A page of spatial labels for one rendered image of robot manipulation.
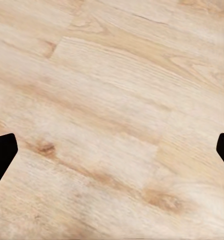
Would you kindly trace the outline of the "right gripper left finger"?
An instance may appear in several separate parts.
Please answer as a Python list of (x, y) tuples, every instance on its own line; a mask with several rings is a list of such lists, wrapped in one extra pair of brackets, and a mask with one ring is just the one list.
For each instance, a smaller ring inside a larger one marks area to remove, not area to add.
[(0, 181), (18, 152), (14, 133), (0, 136)]

